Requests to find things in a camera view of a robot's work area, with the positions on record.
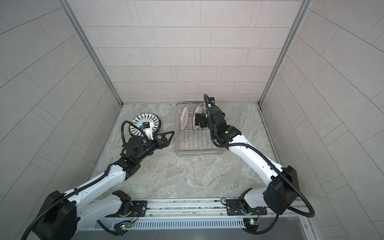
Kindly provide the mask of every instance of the metal wire rack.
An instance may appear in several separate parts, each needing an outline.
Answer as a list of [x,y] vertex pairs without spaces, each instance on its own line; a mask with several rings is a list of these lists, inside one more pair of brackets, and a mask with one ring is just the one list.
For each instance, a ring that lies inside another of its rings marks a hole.
[[[209,128],[193,130],[193,113],[200,102],[187,102],[176,104],[175,136],[173,148],[179,157],[217,155],[224,151],[212,144]],[[180,130],[180,119],[184,106],[188,107],[187,125]]]

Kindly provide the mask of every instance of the mounting plate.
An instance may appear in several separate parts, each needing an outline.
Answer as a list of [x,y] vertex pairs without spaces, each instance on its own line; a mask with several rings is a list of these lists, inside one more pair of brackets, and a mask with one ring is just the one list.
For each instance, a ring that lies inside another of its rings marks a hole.
[[[255,210],[252,214],[245,214],[240,208],[239,199],[227,199],[227,214],[228,216],[248,216],[248,215],[259,215],[259,212]],[[266,207],[257,207],[261,215],[267,215]]]

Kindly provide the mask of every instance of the black and white plate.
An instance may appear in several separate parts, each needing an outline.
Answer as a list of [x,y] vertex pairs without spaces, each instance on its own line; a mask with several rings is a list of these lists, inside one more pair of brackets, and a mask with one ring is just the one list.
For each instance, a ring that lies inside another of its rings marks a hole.
[[[152,134],[155,134],[159,131],[160,126],[161,126],[161,121],[158,116],[152,113],[143,113],[140,114],[139,116],[135,117],[131,121],[134,125],[137,127],[140,127],[143,125],[144,122],[153,122],[153,128],[152,128]],[[131,125],[129,126],[129,133],[132,136],[140,136],[143,137],[143,134],[137,130],[136,128],[132,127]]]

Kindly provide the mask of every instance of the white wall tile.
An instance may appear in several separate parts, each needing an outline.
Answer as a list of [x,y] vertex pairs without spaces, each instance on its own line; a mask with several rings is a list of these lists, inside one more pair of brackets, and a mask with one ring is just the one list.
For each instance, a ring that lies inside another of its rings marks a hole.
[[248,27],[253,1],[202,1],[201,26]]
[[0,73],[8,80],[56,46],[34,20],[0,35]]
[[81,112],[81,114],[84,115],[84,117],[89,118],[89,113],[87,112],[87,110],[85,110],[85,108],[78,101],[75,101],[73,106],[75,108],[77,108],[77,110],[79,110],[79,112]]
[[279,74],[284,80],[287,87],[292,90],[301,76],[301,71],[292,62],[292,60],[288,56],[286,56],[279,70]]
[[60,121],[85,88],[75,71],[71,70],[43,97],[39,105]]
[[248,58],[248,53],[249,53],[249,48],[243,48],[243,53],[241,55],[241,60],[240,60],[240,66],[245,66],[245,63]]
[[384,184],[384,174],[350,132],[336,139],[327,149],[369,218],[382,220],[384,209],[377,208],[376,204],[384,198],[384,192],[377,191]]
[[43,17],[62,43],[75,35],[71,24],[61,9],[50,12]]
[[39,117],[44,119],[46,122],[51,124],[53,127],[56,127],[59,124],[59,121],[54,118],[49,112],[44,110],[39,104],[36,104],[33,108],[32,111],[36,113]]
[[201,66],[239,66],[241,48],[202,48]]
[[195,66],[200,66],[200,48],[195,48]]
[[68,40],[32,64],[24,73],[41,90],[48,93],[81,59]]
[[384,130],[384,114],[331,65],[313,86],[359,142]]
[[380,21],[372,28],[369,34],[364,38],[369,44],[373,44],[378,37],[384,32],[384,18],[381,17]]
[[106,66],[146,66],[141,48],[98,48]]
[[84,26],[133,26],[126,1],[73,0]]
[[259,18],[261,6],[262,6],[261,1],[255,1],[254,2],[251,20],[249,21],[249,27],[255,27],[256,26],[257,20]]
[[244,94],[243,102],[257,102],[261,96],[261,94]]
[[77,35],[71,37],[70,39],[74,47],[76,48],[76,50],[79,52],[81,58],[85,58],[88,55],[88,53],[85,50],[83,44],[80,42],[80,39],[77,37]]
[[131,67],[136,82],[171,82],[169,67]]
[[129,7],[129,13],[131,14],[133,25],[141,26],[139,16],[137,15],[136,5],[134,0],[127,0],[127,4]]
[[262,94],[264,91],[266,83],[260,82],[240,82],[239,90],[237,93],[247,93],[247,94]]
[[84,26],[83,30],[94,48],[105,48],[105,43],[96,26]]
[[311,83],[327,65],[327,62],[298,36],[295,37],[288,56]]
[[0,15],[0,29],[5,32],[11,30],[12,27],[6,22],[6,20]]
[[78,64],[78,67],[80,68],[81,72],[85,75],[85,77],[88,79],[88,82],[92,82],[93,79],[98,74],[98,71],[89,56],[84,58]]
[[13,28],[60,8],[56,1],[4,0],[0,14]]
[[262,3],[256,26],[290,28],[301,2],[265,1]]
[[323,141],[324,145],[327,146],[334,140],[336,140],[338,137],[343,135],[348,131],[348,128],[344,125],[344,123],[341,123],[339,126],[337,126],[335,129],[333,129],[330,133],[328,133],[325,137],[323,137],[321,140]]
[[56,34],[53,32],[52,28],[48,25],[47,21],[45,21],[44,16],[41,16],[41,17],[37,18],[36,20],[37,20],[37,22],[39,22],[40,26],[47,33],[47,35],[52,40],[52,42],[56,46],[59,46],[61,44],[61,41],[58,39]]
[[98,27],[107,48],[156,47],[151,27]]
[[166,94],[130,94],[132,102],[152,103],[152,102],[168,102]]
[[47,160],[45,160],[45,159],[43,159],[37,155],[32,159],[31,164],[35,165],[39,168],[42,168],[48,172],[51,172],[53,174],[59,168],[59,166],[57,166],[56,164],[53,164],[50,161],[47,161]]
[[194,26],[193,1],[135,1],[141,26]]
[[98,75],[83,91],[77,101],[91,114],[106,90],[107,85],[101,76]]
[[233,93],[234,82],[200,82],[201,93]]
[[97,104],[78,137],[86,144],[91,145],[106,115],[107,112],[104,111],[100,104]]
[[43,204],[45,198],[54,191],[65,192],[69,189],[71,181],[75,176],[77,169],[79,168],[85,154],[87,152],[79,147],[77,144],[73,144],[65,156],[63,162],[57,169],[51,182],[49,182],[44,193],[41,195],[39,204]]
[[313,49],[317,50],[332,25],[333,23],[329,20],[309,10],[297,35]]
[[110,109],[112,106],[112,103],[116,100],[116,98],[114,94],[111,92],[111,90],[107,89],[104,95],[101,97],[101,100],[107,106],[107,108]]
[[71,107],[37,155],[60,165],[86,120],[81,112]]
[[341,225],[322,227],[326,237],[347,237]]
[[307,160],[308,160],[307,155],[305,155],[305,153],[303,153],[298,158],[294,159],[293,163],[296,167],[298,167],[300,164],[302,164],[303,162],[305,162]]
[[86,144],[83,140],[81,140],[79,137],[76,138],[76,140],[74,141],[79,147],[81,147],[82,149],[84,149],[85,151],[88,151],[89,149],[89,145]]
[[194,66],[193,48],[149,48],[152,66]]
[[4,239],[15,239],[52,176],[52,173],[29,164],[15,182],[0,203],[0,223]]
[[307,198],[311,202],[321,226],[339,225],[340,222],[325,195],[316,174],[309,161],[305,161],[297,168],[300,179],[307,192]]
[[116,83],[121,94],[154,94],[151,83]]
[[217,67],[176,67],[178,82],[216,81]]
[[120,106],[117,103],[117,101],[115,101],[114,104],[109,109],[109,111],[107,112],[107,115],[105,116],[98,132],[96,133],[96,136],[95,136],[96,141],[101,143],[105,142],[109,133],[109,129],[111,128],[111,125],[113,124],[119,109],[120,109]]
[[276,97],[279,100],[279,103],[285,114],[287,115],[289,123],[293,124],[293,122],[300,116],[303,110],[284,82],[279,87],[279,90],[276,93]]
[[293,130],[295,130],[297,128],[297,126],[299,126],[299,124],[306,118],[307,116],[305,115],[304,112],[302,112],[300,114],[300,116],[292,123],[292,128]]
[[295,98],[320,138],[340,125],[341,120],[308,80],[304,80]]
[[323,187],[324,192],[327,193],[327,192],[339,189],[341,187],[345,187],[347,185],[348,185],[347,181],[345,181],[344,176],[341,175],[339,177],[335,177],[334,179],[331,179],[323,183],[321,186]]
[[195,83],[193,82],[164,82],[158,83],[157,87],[160,94],[193,94],[195,93]]
[[201,1],[193,2],[194,26],[201,26]]
[[295,160],[302,155],[304,151],[284,112],[281,113],[280,117],[276,120],[276,124],[279,127],[281,136],[284,139],[292,160]]
[[0,88],[0,139],[42,99],[44,92],[23,73]]
[[212,28],[211,48],[258,48],[264,28]]
[[261,67],[223,67],[222,82],[256,82]]
[[209,48],[210,33],[210,28],[153,28],[158,48]]
[[369,156],[382,171],[384,171],[384,147],[382,144],[383,141],[384,131],[361,144],[365,151],[367,151]]
[[71,185],[67,189],[78,187],[80,184],[83,184],[85,181],[87,181],[89,172],[91,171],[94,162],[97,160],[100,150],[100,143],[98,143],[96,140],[93,140],[91,146],[89,147],[89,151],[81,162],[79,170],[73,178]]
[[291,28],[265,28],[261,48],[282,48]]
[[348,0],[326,1],[319,14],[363,39],[383,16],[383,8],[380,0],[354,4]]
[[373,225],[379,232],[380,236],[384,236],[384,221],[373,222]]
[[322,57],[336,68],[367,98],[384,89],[384,53],[344,29],[339,29]]
[[[359,200],[356,198],[350,187],[342,187],[338,190],[329,192],[327,193],[327,197],[335,210],[348,239],[380,239],[374,225],[361,207]],[[351,221],[356,215],[360,216],[362,222]]]
[[316,50],[317,53],[320,55],[324,52],[325,48],[328,46],[329,42],[332,40],[333,36],[336,34],[337,30],[339,30],[339,26],[336,24],[333,24],[327,35],[325,36],[324,40],[321,42],[319,48]]
[[29,112],[0,142],[2,153],[0,195],[6,195],[53,129],[54,127],[38,115]]
[[105,67],[111,82],[132,82],[125,67]]
[[341,175],[338,166],[308,119],[301,122],[295,129],[295,134],[321,184]]
[[246,66],[273,67],[279,57],[280,48],[249,49]]

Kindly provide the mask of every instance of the plate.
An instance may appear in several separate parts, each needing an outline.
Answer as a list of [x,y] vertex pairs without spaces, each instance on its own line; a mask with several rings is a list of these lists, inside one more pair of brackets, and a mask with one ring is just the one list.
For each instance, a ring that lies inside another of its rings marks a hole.
[[181,113],[180,118],[180,130],[184,130],[187,125],[187,117],[188,117],[188,107],[185,105],[183,108],[183,112]]
[[192,122],[193,130],[197,130],[199,128],[198,125],[197,126],[195,125],[196,113],[201,113],[201,106],[200,105],[197,105],[195,108],[195,111],[193,112],[193,122]]

